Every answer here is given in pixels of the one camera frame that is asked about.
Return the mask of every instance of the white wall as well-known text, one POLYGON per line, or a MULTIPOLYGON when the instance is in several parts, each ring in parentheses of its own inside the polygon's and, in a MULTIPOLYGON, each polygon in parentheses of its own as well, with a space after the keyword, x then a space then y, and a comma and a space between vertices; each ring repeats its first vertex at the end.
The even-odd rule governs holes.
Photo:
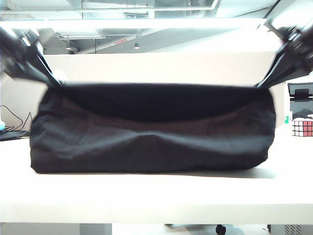
POLYGON ((266 33, 264 30, 264 27, 259 30, 237 29, 151 52, 277 51, 281 45, 279 38, 274 33, 266 33))
MULTIPOLYGON (((47 55, 56 74, 68 82, 175 82, 254 85, 267 72, 274 51, 80 54, 47 55)), ((1 103, 22 119, 35 115, 45 86, 31 81, 1 79, 1 103)), ((284 116, 284 86, 274 90, 279 125, 284 116)), ((1 119, 8 125, 18 123, 2 109, 1 119)))

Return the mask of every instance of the black cable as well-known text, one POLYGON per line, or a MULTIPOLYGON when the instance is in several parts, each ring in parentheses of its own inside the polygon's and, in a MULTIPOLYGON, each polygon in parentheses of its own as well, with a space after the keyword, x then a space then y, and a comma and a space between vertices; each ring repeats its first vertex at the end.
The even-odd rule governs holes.
POLYGON ((266 19, 268 17, 268 15, 272 12, 272 10, 275 8, 275 6, 277 6, 277 4, 280 2, 280 0, 277 0, 274 5, 270 8, 270 10, 265 14, 265 16, 263 17, 263 19, 266 19))
POLYGON ((21 131, 25 127, 25 124, 27 123, 27 120, 28 120, 29 117, 30 117, 31 121, 33 121, 31 113, 29 112, 28 115, 27 115, 27 118, 24 121, 24 125, 20 128, 20 130, 16 130, 16 131, 21 131))
POLYGON ((3 131, 4 132, 9 132, 9 131, 12 131, 13 129, 15 128, 15 126, 6 126, 3 131))
POLYGON ((250 12, 243 13, 243 14, 241 14, 241 15, 238 15, 238 16, 234 16, 234 18, 235 18, 235 17, 240 17, 240 16, 245 16, 245 15, 248 15, 248 14, 251 14, 251 13, 254 13, 254 12, 258 12, 258 11, 263 11, 263 10, 266 10, 266 9, 268 9, 268 8, 269 8, 269 7, 263 7, 263 8, 261 8, 261 9, 259 9, 259 10, 250 11, 250 12))
POLYGON ((0 107, 4 107, 4 108, 6 108, 13 116, 15 116, 18 120, 20 120, 21 121, 21 124, 18 126, 18 127, 16 127, 16 128, 19 128, 20 126, 22 126, 23 125, 23 120, 22 119, 20 119, 18 116, 16 116, 8 107, 6 107, 5 105, 0 105, 0 107))

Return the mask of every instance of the white table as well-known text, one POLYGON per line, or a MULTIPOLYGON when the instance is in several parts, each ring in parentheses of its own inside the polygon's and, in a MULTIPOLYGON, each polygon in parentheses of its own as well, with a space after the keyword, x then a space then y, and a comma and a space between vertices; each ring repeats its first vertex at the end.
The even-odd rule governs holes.
POLYGON ((1 222, 313 224, 313 138, 277 129, 257 168, 190 175, 36 174, 0 142, 1 222))

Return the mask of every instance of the floor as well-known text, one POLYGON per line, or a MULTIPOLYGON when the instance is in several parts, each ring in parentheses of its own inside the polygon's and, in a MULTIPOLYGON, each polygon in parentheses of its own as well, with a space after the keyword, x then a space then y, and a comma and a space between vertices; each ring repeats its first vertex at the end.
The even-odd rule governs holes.
MULTIPOLYGON (((214 225, 1 223, 1 235, 215 235, 214 225)), ((266 225, 226 225, 226 235, 270 235, 266 225)))
MULTIPOLYGON (((213 225, 113 224, 112 235, 215 235, 213 225)), ((226 235, 270 235, 266 225, 226 225, 226 235)))

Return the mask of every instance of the rubik's cube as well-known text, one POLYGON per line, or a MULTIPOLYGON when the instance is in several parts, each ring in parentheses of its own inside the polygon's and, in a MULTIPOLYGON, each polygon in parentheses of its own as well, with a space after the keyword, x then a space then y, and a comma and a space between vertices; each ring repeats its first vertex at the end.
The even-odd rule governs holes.
POLYGON ((313 136, 313 121, 291 121, 293 136, 313 136))

